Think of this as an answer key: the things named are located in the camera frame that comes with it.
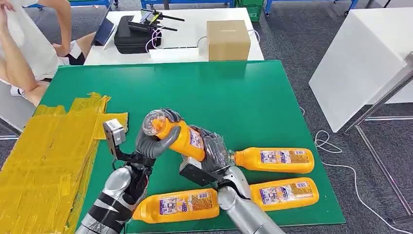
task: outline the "green crate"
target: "green crate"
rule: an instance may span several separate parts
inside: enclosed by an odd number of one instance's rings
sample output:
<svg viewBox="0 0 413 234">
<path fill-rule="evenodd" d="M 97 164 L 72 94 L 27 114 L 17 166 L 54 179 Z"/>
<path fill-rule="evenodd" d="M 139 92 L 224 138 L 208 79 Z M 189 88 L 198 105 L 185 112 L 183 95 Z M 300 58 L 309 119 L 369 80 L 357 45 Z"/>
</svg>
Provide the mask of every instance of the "green crate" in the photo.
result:
<svg viewBox="0 0 413 234">
<path fill-rule="evenodd" d="M 243 7 L 249 6 L 249 5 L 263 5 L 264 0 L 236 0 L 237 5 L 241 5 Z"/>
<path fill-rule="evenodd" d="M 237 4 L 237 7 L 245 7 L 251 22 L 258 22 L 260 21 L 261 11 L 263 9 L 263 5 L 241 5 Z"/>
</svg>

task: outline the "yellow tape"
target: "yellow tape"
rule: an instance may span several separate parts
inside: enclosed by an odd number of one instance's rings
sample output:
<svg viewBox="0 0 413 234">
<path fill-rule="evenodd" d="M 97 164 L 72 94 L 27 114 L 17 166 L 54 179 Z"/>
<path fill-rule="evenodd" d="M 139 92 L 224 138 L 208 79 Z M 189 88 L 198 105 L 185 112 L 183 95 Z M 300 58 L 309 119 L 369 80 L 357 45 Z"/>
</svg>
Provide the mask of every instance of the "yellow tape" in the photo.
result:
<svg viewBox="0 0 413 234">
<path fill-rule="evenodd" d="M 125 132 L 128 131 L 128 113 L 121 113 L 121 114 L 101 114 L 99 115 L 99 120 L 97 121 L 97 125 L 98 126 L 103 126 L 103 123 L 111 120 L 111 119 L 117 119 L 119 121 L 120 124 L 122 124 L 122 126 L 125 128 Z M 94 138 L 98 139 L 98 140 L 104 140 L 105 137 L 105 132 L 103 131 L 103 127 L 102 128 L 96 128 L 95 132 L 94 132 Z"/>
<path fill-rule="evenodd" d="M 102 138 L 109 97 L 90 93 L 62 106 L 38 106 L 0 172 L 0 233 L 74 233 Z"/>
</svg>

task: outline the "clear bottle cap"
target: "clear bottle cap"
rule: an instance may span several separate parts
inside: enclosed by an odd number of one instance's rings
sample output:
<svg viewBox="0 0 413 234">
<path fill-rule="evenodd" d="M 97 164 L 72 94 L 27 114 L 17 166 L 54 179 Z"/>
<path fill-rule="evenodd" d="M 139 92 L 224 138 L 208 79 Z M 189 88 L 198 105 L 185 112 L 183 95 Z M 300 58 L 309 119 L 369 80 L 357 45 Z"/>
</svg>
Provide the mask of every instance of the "clear bottle cap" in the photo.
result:
<svg viewBox="0 0 413 234">
<path fill-rule="evenodd" d="M 235 166 L 235 152 L 232 150 L 227 150 L 225 157 L 225 162 L 227 165 Z"/>
<path fill-rule="evenodd" d="M 142 123 L 143 132 L 146 135 L 154 136 L 165 128 L 165 114 L 161 110 L 153 110 L 149 112 Z"/>
</svg>

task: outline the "orange plastic bottle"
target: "orange plastic bottle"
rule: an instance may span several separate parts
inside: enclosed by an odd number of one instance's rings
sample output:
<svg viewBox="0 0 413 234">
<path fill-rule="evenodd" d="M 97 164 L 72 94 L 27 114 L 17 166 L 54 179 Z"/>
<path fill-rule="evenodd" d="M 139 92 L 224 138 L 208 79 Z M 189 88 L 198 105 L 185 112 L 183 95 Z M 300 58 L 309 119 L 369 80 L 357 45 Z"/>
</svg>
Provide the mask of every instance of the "orange plastic bottle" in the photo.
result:
<svg viewBox="0 0 413 234">
<path fill-rule="evenodd" d="M 204 160 L 204 143 L 201 135 L 190 128 L 183 120 L 173 123 L 165 117 L 161 110 L 153 110 L 146 115 L 142 128 L 145 134 L 149 136 L 156 135 L 163 139 L 175 125 L 181 126 L 181 132 L 178 139 L 169 148 L 198 161 Z"/>
<path fill-rule="evenodd" d="M 307 177 L 253 184 L 251 200 L 264 211 L 276 211 L 309 206 L 319 200 L 314 181 Z"/>
<path fill-rule="evenodd" d="M 132 218 L 147 223 L 166 223 L 214 218 L 219 212 L 217 192 L 198 189 L 147 197 Z"/>
<path fill-rule="evenodd" d="M 229 161 L 252 171 L 309 173 L 314 169 L 310 150 L 301 148 L 248 148 L 229 151 Z"/>
</svg>

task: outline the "person's arm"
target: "person's arm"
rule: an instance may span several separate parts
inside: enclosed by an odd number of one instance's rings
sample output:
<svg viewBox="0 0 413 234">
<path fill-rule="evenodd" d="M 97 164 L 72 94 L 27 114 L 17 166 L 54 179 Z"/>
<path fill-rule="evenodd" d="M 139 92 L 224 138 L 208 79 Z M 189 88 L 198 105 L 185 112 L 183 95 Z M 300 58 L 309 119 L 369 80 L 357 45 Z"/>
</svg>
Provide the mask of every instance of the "person's arm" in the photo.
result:
<svg viewBox="0 0 413 234">
<path fill-rule="evenodd" d="M 61 44 L 54 44 L 57 56 L 64 57 L 70 53 L 70 41 L 72 39 L 72 16 L 70 3 L 67 0 L 38 0 L 38 4 L 51 7 L 56 10 L 61 31 Z"/>
<path fill-rule="evenodd" d="M 30 91 L 37 87 L 35 76 L 10 35 L 5 7 L 4 4 L 0 4 L 0 42 L 5 54 L 5 71 L 4 77 L 1 78 L 24 91 Z"/>
</svg>

